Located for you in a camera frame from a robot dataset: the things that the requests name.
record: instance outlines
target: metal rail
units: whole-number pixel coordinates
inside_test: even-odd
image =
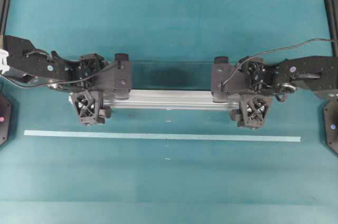
[[[232,110],[238,108],[239,96],[229,96],[227,103],[216,103],[212,101],[210,91],[133,89],[129,99],[113,100],[105,97],[104,105],[113,109]]]

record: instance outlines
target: black bracket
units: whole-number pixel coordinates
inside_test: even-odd
[[[267,96],[240,95],[239,109],[233,109],[229,116],[238,127],[258,129],[265,124],[272,102],[273,99]]]
[[[8,139],[8,130],[10,127],[12,113],[12,104],[0,92],[0,145]]]
[[[70,95],[79,122],[85,125],[104,124],[105,118],[111,116],[111,109],[103,105],[101,91],[83,91]]]
[[[326,143],[338,154],[338,101],[329,101],[323,109]]]
[[[234,77],[226,85],[222,85],[224,80],[226,80],[233,71],[234,67],[229,64],[228,57],[216,57],[214,59],[210,87],[214,102],[227,102],[228,95],[248,90],[248,79],[240,71],[237,71]]]

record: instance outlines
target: metal bar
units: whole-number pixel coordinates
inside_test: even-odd
[[[6,31],[6,22],[8,16],[8,9],[10,7],[10,0],[0,0],[0,48],[3,47],[3,36]]]
[[[232,110],[238,108],[239,96],[229,96],[227,103],[216,103],[212,101],[210,91],[133,89],[129,99],[105,97],[104,105],[113,109]]]
[[[338,35],[338,0],[324,0],[326,15],[328,21],[328,28],[332,39],[337,39]],[[333,42],[332,53],[334,57],[338,57],[338,43]]]

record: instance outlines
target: teal table surface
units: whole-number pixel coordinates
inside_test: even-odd
[[[6,34],[78,59],[128,53],[136,89],[210,88],[213,58],[329,38],[323,0],[11,0]],[[332,56],[328,43],[267,62]],[[227,113],[114,110],[77,122],[68,94],[4,82],[14,110],[0,147],[0,223],[337,223],[338,156],[325,102],[300,90],[266,126]],[[25,130],[301,137],[300,142],[39,137]]]

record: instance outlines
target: screw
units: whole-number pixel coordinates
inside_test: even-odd
[[[290,68],[290,72],[295,72],[296,70],[297,70],[296,67],[291,67],[291,68]]]

